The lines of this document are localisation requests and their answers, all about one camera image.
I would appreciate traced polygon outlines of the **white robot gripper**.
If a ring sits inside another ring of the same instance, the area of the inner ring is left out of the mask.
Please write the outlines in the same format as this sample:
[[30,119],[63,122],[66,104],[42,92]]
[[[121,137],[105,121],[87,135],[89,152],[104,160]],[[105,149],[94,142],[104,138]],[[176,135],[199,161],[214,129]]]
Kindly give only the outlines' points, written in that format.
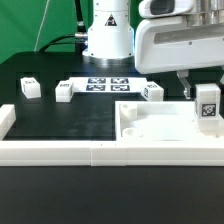
[[135,68],[142,74],[178,71],[191,98],[188,69],[222,66],[224,0],[143,0],[135,38]]

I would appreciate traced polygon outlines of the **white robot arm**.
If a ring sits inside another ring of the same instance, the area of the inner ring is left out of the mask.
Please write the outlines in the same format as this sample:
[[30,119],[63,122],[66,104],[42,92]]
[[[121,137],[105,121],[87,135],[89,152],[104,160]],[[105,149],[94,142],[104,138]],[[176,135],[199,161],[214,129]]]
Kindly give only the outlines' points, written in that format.
[[93,63],[132,60],[141,74],[175,71],[190,95],[190,69],[224,66],[224,0],[142,0],[130,26],[130,0],[93,0],[83,57]]

